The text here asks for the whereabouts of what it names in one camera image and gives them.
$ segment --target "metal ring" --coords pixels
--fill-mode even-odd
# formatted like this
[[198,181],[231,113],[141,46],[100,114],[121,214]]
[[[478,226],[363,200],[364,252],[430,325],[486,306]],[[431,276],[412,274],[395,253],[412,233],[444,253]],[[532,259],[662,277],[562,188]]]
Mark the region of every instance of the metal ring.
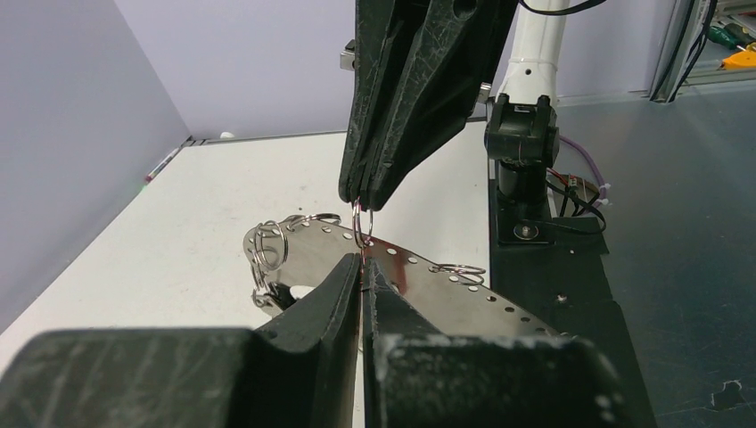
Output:
[[373,210],[368,210],[370,214],[370,222],[367,226],[367,239],[362,233],[362,222],[359,218],[359,213],[362,210],[362,205],[359,204],[359,197],[352,202],[352,230],[354,231],[354,238],[357,247],[365,249],[370,246],[370,241],[373,239]]
[[262,269],[260,269],[259,264],[252,263],[251,270],[252,270],[252,281],[254,281],[255,283],[254,292],[257,292],[257,291],[270,292],[270,286],[266,284],[265,274],[262,272]]
[[439,263],[431,265],[431,269],[433,269],[433,272],[449,272],[462,275],[483,275],[486,273],[486,269],[482,267],[460,265],[456,263]]
[[309,222],[309,221],[315,221],[315,220],[333,220],[333,224],[338,226],[341,224],[341,216],[338,214],[333,214],[330,212],[323,212],[320,214],[311,214],[309,216],[302,216],[299,218],[296,218],[292,220],[292,222],[288,225],[286,225],[286,229],[288,229],[290,232],[294,231],[294,227],[299,226],[303,223]]
[[475,267],[469,265],[460,265],[456,263],[440,263],[434,264],[428,267],[433,273],[446,272],[449,274],[457,274],[460,278],[466,281],[460,282],[461,285],[483,285],[486,282],[483,278],[483,274],[486,273],[486,269],[482,267]]
[[265,301],[261,297],[258,297],[257,289],[252,290],[252,303],[254,303],[258,308],[265,307]]
[[[262,245],[262,239],[266,238],[267,236],[263,235],[263,232],[262,232],[263,226],[275,226],[275,229],[273,230],[278,230],[278,236],[281,237],[281,239],[283,240],[283,256],[279,259],[278,263],[275,265],[267,261],[267,256],[265,255],[265,249],[263,248],[263,245]],[[257,225],[257,227],[255,227],[254,254],[253,255],[254,255],[255,260],[269,272],[274,272],[278,270],[284,264],[284,262],[286,261],[286,258],[289,257],[289,240],[286,238],[286,235],[284,234],[284,230],[281,228],[281,225],[276,223],[274,220],[268,220],[265,223],[260,223]]]

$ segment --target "red wire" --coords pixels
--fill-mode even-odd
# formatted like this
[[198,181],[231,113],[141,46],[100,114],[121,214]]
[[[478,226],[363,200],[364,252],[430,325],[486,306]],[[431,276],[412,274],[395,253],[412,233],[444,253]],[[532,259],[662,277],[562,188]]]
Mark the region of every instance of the red wire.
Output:
[[566,185],[566,186],[569,186],[569,185],[570,185],[570,183],[569,183],[569,182],[567,182],[567,180],[566,180],[566,179],[565,179],[564,177],[562,177],[562,174],[560,174],[560,173],[558,173],[558,172],[554,171],[554,170],[553,170],[553,169],[551,169],[551,168],[547,168],[546,170],[547,170],[547,171],[548,171],[548,173],[549,173],[549,174],[551,174],[552,176],[559,178],[559,181],[561,181],[563,185]]

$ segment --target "black bracket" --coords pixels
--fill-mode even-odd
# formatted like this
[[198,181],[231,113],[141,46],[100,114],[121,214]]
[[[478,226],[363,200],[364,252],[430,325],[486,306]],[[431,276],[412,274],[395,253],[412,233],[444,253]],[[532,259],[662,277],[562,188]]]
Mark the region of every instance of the black bracket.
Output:
[[512,104],[502,94],[486,128],[486,150],[496,163],[497,241],[553,243],[551,230],[526,226],[523,220],[551,220],[546,196],[546,169],[559,153],[556,113],[545,95],[536,105]]

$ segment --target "table surface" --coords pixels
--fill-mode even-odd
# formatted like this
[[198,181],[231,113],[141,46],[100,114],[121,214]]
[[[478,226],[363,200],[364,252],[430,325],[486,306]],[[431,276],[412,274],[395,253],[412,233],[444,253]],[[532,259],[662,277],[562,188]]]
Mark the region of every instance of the table surface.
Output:
[[[756,424],[756,138],[742,125],[754,96],[741,88],[672,105],[559,109],[563,133],[612,184],[604,267],[662,428]],[[376,213],[375,234],[434,261],[486,267],[483,129],[469,124],[413,171]],[[0,370],[49,329],[266,323],[249,298],[242,237],[291,214],[347,217],[336,193],[343,140],[184,149],[0,335]],[[567,147],[557,169],[587,172]],[[735,401],[712,395],[725,383],[739,385]]]

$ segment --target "curved metal plate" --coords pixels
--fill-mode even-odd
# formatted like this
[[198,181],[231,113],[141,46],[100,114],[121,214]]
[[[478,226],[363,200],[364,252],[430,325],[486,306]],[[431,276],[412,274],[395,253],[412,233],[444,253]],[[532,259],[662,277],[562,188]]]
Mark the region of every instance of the curved metal plate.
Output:
[[[275,272],[267,273],[271,283],[292,287],[320,284],[341,257],[358,252],[352,230],[332,223],[312,220],[289,230],[296,218],[287,218],[281,227],[288,240],[286,262]],[[244,236],[247,258],[251,256],[251,230]],[[462,284],[464,279],[454,273],[432,272],[436,263],[392,243],[373,238],[366,256],[378,259],[399,294],[425,318],[449,335],[495,335],[515,337],[531,334],[558,335],[558,332],[530,312],[492,292],[485,286]],[[263,248],[272,263],[278,260],[284,240],[266,234]],[[264,308],[275,316],[275,307]]]

